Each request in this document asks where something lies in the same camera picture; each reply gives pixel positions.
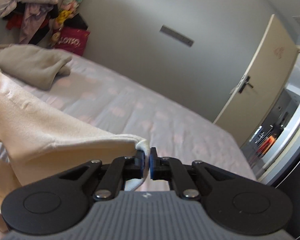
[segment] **stuffed toy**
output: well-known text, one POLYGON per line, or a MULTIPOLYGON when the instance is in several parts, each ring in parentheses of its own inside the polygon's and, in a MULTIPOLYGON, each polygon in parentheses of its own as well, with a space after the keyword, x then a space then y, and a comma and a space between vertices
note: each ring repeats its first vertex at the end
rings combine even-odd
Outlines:
POLYGON ((71 19, 77 14, 77 8, 81 2, 82 0, 63 0, 60 6, 59 15, 52 25, 53 36, 50 39, 50 48, 57 44, 61 35, 61 30, 64 27, 65 20, 71 19))

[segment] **beige door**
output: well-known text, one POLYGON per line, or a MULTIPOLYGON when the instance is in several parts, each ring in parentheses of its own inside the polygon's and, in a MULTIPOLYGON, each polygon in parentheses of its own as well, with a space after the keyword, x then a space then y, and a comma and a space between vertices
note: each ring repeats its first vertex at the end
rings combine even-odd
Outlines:
POLYGON ((214 121, 233 135, 239 147, 251 138, 276 102, 297 54, 288 32, 272 15, 239 86, 214 121))

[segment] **bed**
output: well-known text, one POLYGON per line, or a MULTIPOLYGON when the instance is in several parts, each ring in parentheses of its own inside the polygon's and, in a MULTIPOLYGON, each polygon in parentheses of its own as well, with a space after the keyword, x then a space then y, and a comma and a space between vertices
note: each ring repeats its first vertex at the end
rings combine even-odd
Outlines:
MULTIPOLYGON (((185 107, 101 65, 73 56, 70 76, 56 78, 49 91, 14 79, 51 106, 114 134, 135 134, 150 141, 159 156, 184 164, 203 160, 227 171, 255 179, 233 138, 185 107)), ((3 147, 0 157, 4 158, 3 147)), ((149 178, 141 191, 168 190, 165 182, 149 178)))

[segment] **pink bag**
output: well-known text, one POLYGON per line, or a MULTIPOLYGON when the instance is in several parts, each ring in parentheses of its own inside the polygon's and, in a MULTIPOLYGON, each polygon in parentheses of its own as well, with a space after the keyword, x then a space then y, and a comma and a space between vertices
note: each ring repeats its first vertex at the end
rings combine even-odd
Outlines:
POLYGON ((61 30, 60 39, 54 48, 64 49, 82 56, 87 45, 89 34, 89 31, 64 27, 61 30))

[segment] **round black disc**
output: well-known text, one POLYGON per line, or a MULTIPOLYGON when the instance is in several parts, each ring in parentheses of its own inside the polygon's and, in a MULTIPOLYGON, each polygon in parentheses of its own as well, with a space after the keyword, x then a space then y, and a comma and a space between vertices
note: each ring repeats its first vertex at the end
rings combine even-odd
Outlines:
POLYGON ((62 232, 81 221, 88 209, 87 196, 73 181, 48 179, 11 192, 1 206, 8 227, 27 235, 62 232))
POLYGON ((246 179, 217 185, 205 207, 208 215, 226 229, 243 235, 268 235, 282 229, 291 218, 290 199, 275 188, 246 179))

